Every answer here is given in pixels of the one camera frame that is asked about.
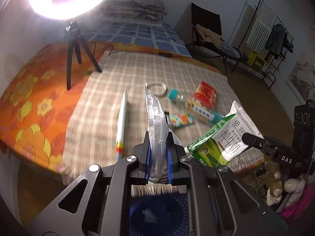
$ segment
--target red package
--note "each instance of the red package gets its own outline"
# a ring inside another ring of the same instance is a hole
[[[203,106],[209,109],[215,107],[216,89],[206,82],[202,81],[199,83],[193,96],[199,100]]]

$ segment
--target wall picture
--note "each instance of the wall picture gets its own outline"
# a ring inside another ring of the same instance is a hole
[[[315,101],[315,31],[310,30],[304,50],[296,62],[287,81],[301,103],[311,99]]]

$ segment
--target screw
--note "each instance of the screw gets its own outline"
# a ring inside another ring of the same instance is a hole
[[[129,161],[129,162],[133,162],[133,161],[135,161],[136,159],[137,159],[137,157],[134,156],[134,155],[129,155],[129,156],[127,157],[127,161]]]
[[[229,168],[225,165],[220,165],[218,169],[220,172],[227,172],[229,170]]]
[[[191,160],[192,160],[192,158],[188,155],[182,156],[182,161],[184,161],[184,162],[190,162]]]
[[[92,164],[91,166],[89,166],[89,171],[91,172],[96,172],[99,170],[99,166],[97,164]]]

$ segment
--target magenta fabric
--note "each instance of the magenta fabric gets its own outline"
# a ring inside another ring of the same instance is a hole
[[[309,183],[305,183],[305,188],[300,201],[291,205],[290,207],[284,208],[281,212],[281,215],[285,220],[296,220],[309,206],[314,196],[315,193],[313,192],[311,185]]]

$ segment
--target orange floral bedsheet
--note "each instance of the orange floral bedsheet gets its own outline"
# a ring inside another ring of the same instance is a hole
[[[93,50],[95,43],[89,42],[88,45]],[[67,91],[67,46],[67,43],[45,46],[20,70],[0,98],[2,151],[5,152],[6,146],[9,146],[18,155],[57,173],[62,169],[62,153],[68,122],[89,76],[94,71],[83,49],[82,64],[78,64],[73,54],[71,89]],[[163,52],[139,45],[96,42],[97,61],[106,49]],[[173,54],[173,59],[220,73],[214,67],[178,54]]]

